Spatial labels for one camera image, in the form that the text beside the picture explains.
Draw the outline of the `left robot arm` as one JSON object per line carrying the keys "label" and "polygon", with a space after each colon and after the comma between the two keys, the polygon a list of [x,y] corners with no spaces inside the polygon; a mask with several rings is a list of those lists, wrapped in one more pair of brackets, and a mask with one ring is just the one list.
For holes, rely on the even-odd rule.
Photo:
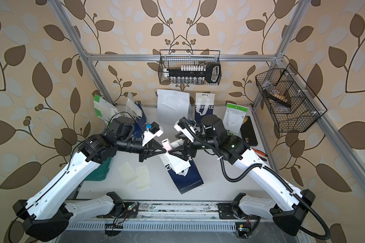
{"label": "left robot arm", "polygon": [[115,192],[79,203],[66,203],[84,179],[118,151],[136,153],[141,162],[166,153],[155,140],[143,145],[141,141],[122,141],[102,134],[90,136],[48,185],[30,199],[19,200],[13,205],[16,216],[23,220],[25,233],[36,240],[48,242],[80,221],[100,215],[118,218],[128,213],[131,208],[126,207]]}

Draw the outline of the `blue white Cheerful bag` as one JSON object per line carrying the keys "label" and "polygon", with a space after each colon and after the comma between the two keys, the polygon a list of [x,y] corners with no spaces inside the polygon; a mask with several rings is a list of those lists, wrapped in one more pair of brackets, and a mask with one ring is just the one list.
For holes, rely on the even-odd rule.
{"label": "blue white Cheerful bag", "polygon": [[133,93],[128,92],[126,100],[126,112],[128,112],[135,121],[133,135],[141,139],[146,130],[147,117],[142,109],[141,104],[133,97]]}

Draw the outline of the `pink mini stapler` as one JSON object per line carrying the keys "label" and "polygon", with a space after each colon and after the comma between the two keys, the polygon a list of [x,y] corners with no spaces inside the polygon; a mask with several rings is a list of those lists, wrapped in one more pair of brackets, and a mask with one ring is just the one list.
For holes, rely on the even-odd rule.
{"label": "pink mini stapler", "polygon": [[162,145],[166,151],[170,151],[173,149],[168,139],[162,140]]}

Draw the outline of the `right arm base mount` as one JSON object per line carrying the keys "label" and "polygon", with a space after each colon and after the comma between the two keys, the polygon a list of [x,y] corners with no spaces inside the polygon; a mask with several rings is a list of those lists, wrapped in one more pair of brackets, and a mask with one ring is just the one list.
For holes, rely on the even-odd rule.
{"label": "right arm base mount", "polygon": [[247,240],[258,227],[261,217],[245,214],[239,207],[240,201],[245,197],[245,193],[239,193],[230,203],[221,202],[217,204],[219,218],[246,220],[245,223],[236,226],[236,236],[239,239]]}

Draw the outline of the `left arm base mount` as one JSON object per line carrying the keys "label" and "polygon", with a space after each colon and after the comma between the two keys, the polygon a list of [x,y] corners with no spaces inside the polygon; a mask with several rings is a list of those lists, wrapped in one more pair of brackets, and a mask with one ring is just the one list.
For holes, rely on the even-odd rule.
{"label": "left arm base mount", "polygon": [[112,223],[106,223],[104,234],[107,237],[114,237],[120,234],[124,228],[123,223],[131,216],[138,214],[139,203],[126,202],[116,192],[108,192],[105,196],[97,199],[99,203],[107,203],[107,206],[112,205],[112,209],[101,218],[113,218]]}

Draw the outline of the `navy bag front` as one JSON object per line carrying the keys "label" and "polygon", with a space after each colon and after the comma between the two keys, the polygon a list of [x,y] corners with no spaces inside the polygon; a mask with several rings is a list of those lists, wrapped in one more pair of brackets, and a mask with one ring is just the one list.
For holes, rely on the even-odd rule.
{"label": "navy bag front", "polygon": [[160,159],[163,162],[164,167],[166,168],[170,178],[172,179],[180,194],[184,194],[204,184],[204,181],[201,178],[200,173],[193,160],[189,161],[191,166],[189,167],[188,174],[186,176],[182,176],[177,175],[172,170],[165,154],[160,155]]}

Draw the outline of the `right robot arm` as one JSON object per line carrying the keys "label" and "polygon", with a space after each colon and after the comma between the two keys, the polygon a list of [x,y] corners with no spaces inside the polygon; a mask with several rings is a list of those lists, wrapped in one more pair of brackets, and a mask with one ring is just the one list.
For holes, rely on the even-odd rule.
{"label": "right robot arm", "polygon": [[221,162],[221,171],[229,182],[239,182],[250,176],[269,195],[270,199],[255,198],[246,193],[239,193],[229,204],[221,204],[225,214],[238,219],[248,215],[272,219],[285,233],[295,236],[302,231],[310,236],[318,237],[302,226],[308,213],[322,224],[325,231],[327,225],[313,210],[315,199],[310,190],[301,190],[270,168],[251,148],[238,136],[189,135],[183,139],[183,145],[169,151],[179,159],[187,161],[195,157],[198,150],[211,149]]}

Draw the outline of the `green white bag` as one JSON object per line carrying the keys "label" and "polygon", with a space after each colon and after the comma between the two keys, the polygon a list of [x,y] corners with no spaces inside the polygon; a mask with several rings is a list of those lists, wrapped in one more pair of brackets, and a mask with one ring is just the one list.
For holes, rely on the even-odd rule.
{"label": "green white bag", "polygon": [[94,110],[96,116],[104,120],[108,127],[110,126],[112,119],[121,115],[115,106],[108,103],[97,94],[94,95]]}
{"label": "green white bag", "polygon": [[227,103],[223,124],[229,135],[238,135],[248,107]]}

